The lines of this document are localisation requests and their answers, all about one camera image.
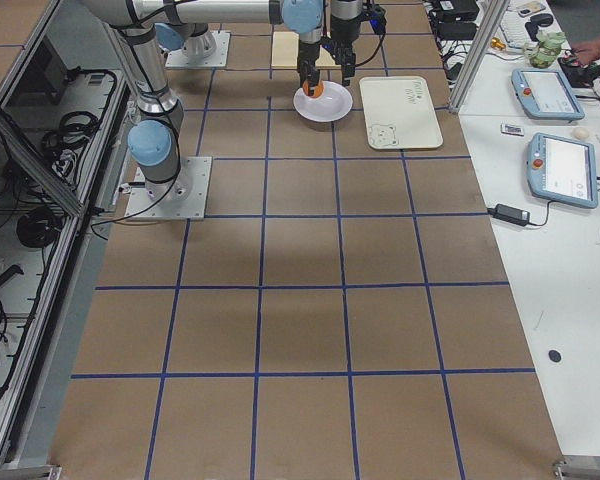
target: brown fabric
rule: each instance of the brown fabric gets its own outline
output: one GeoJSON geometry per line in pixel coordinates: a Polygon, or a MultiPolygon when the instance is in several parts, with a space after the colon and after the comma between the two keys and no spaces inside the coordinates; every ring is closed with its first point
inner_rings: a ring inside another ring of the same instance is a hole
{"type": "Polygon", "coordinates": [[[594,40],[576,43],[572,45],[571,50],[583,65],[588,65],[600,58],[600,36],[594,40]]]}

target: tablet device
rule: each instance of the tablet device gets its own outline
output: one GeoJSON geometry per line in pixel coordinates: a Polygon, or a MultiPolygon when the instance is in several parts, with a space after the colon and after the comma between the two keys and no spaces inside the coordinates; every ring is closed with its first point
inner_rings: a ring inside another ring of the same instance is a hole
{"type": "Polygon", "coordinates": [[[536,197],[576,207],[598,206],[593,145],[536,133],[529,145],[527,180],[536,197]]]}
{"type": "Polygon", "coordinates": [[[516,69],[511,83],[527,116],[538,120],[580,120],[584,111],[558,70],[516,69]]]}

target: black round object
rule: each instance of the black round object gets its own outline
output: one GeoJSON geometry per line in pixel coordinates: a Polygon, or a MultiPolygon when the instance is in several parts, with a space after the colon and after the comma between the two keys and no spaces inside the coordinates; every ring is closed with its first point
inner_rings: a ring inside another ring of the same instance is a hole
{"type": "Polygon", "coordinates": [[[58,238],[61,229],[61,218],[49,207],[38,207],[18,219],[16,234],[25,247],[43,248],[58,238]]]}
{"type": "Polygon", "coordinates": [[[558,363],[562,360],[562,355],[560,355],[560,352],[557,350],[549,350],[549,358],[551,361],[558,363]]]}

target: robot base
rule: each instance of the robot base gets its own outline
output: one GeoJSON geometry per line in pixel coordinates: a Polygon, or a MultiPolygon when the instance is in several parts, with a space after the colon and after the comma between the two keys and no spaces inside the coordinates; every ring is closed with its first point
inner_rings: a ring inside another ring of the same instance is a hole
{"type": "MultiPolygon", "coordinates": [[[[189,195],[182,200],[176,198],[160,202],[145,213],[131,217],[128,221],[204,219],[209,180],[211,178],[211,163],[211,157],[184,157],[182,168],[186,168],[193,179],[193,186],[189,195]]],[[[144,182],[144,175],[139,168],[133,181],[144,182]]],[[[134,188],[129,196],[125,216],[144,210],[152,203],[153,199],[149,197],[144,188],[134,188]]]]}
{"type": "Polygon", "coordinates": [[[216,41],[216,51],[206,58],[194,59],[187,57],[182,51],[169,52],[166,67],[169,70],[196,70],[208,68],[224,68],[227,66],[229,55],[229,38],[231,34],[223,30],[211,32],[216,41]]]}

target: power adapter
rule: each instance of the power adapter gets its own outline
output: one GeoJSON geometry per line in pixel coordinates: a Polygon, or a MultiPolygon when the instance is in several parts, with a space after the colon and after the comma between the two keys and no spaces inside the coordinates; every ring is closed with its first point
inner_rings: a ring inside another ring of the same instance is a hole
{"type": "Polygon", "coordinates": [[[494,208],[488,208],[489,215],[503,222],[513,223],[514,225],[520,225],[526,227],[531,222],[529,212],[526,210],[520,210],[519,208],[513,208],[509,205],[497,204],[494,208]]]}

